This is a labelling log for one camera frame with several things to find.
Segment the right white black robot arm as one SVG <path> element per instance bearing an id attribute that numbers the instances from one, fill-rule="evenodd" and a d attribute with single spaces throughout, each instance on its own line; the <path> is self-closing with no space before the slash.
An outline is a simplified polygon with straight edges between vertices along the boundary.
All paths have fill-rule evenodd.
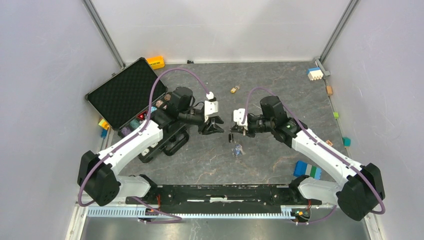
<path id="1" fill-rule="evenodd" d="M 382 174 L 375 164 L 364 165 L 335 150 L 285 108 L 277 96 L 261 99 L 260 108 L 259 115 L 246 108 L 235 109 L 231 132 L 251 138 L 258 133 L 271 133 L 275 140 L 305 155 L 333 178 L 324 181 L 305 174 L 299 176 L 288 191 L 293 203 L 319 200 L 339 207 L 355 221 L 369 213 L 385 213 Z"/>

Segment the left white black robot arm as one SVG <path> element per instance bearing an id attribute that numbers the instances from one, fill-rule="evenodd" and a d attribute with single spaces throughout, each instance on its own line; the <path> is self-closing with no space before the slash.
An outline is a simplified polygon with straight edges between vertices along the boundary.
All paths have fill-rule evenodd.
<path id="1" fill-rule="evenodd" d="M 145 204 L 153 203 L 157 190 L 145 177 L 120 176 L 123 168 L 142 153 L 150 154 L 170 139 L 173 124 L 198 126 L 201 135 L 223 133 L 223 120 L 217 116 L 219 103 L 210 91 L 203 106 L 198 109 L 191 89 L 177 87 L 155 102 L 155 110 L 135 130 L 114 145 L 94 153 L 87 151 L 81 157 L 77 183 L 78 204 L 82 207 L 83 193 L 99 206 L 111 203 L 117 197 L 139 197 Z"/>

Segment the large metal keyring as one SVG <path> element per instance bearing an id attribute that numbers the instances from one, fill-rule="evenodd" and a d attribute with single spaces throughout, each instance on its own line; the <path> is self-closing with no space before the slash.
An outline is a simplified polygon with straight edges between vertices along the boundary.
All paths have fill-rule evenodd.
<path id="1" fill-rule="evenodd" d="M 234 145 L 231 151 L 234 157 L 239 157 L 245 154 L 245 151 L 243 150 L 243 146 L 238 143 Z"/>

